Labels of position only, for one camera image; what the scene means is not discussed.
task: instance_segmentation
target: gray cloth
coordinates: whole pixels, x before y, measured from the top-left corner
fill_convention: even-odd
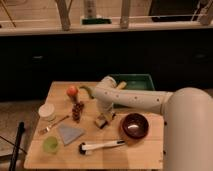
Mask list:
[[[64,145],[70,144],[72,141],[84,134],[84,130],[73,128],[64,124],[58,126],[58,132],[63,140]]]

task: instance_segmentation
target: food item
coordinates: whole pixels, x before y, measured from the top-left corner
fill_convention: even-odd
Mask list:
[[[80,88],[85,89],[85,90],[87,91],[87,93],[88,93],[90,99],[94,99],[94,97],[93,97],[93,95],[92,95],[92,90],[91,90],[90,87],[83,85],[83,86],[81,86]]]
[[[81,113],[84,108],[84,103],[82,101],[75,103],[72,108],[72,118],[76,122],[80,122]]]
[[[121,81],[118,86],[116,87],[116,89],[121,90],[124,89],[126,87],[127,83],[125,81]]]
[[[74,85],[69,86],[66,93],[70,97],[70,99],[73,101],[73,103],[78,102],[78,89],[76,86]]]

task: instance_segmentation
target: brown bowl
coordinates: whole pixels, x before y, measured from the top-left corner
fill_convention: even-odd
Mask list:
[[[122,128],[129,137],[140,139],[147,135],[149,123],[143,115],[130,113],[124,118]]]

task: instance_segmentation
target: dark cabinet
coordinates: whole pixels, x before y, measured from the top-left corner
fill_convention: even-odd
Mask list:
[[[149,73],[157,90],[213,87],[212,29],[0,37],[0,100],[45,98],[52,81]]]

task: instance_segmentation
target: green tray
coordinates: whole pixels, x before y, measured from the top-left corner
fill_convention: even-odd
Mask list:
[[[149,74],[110,74],[119,84],[122,81],[127,83],[126,90],[155,90],[152,77]],[[115,108],[124,107],[122,105],[114,105]]]

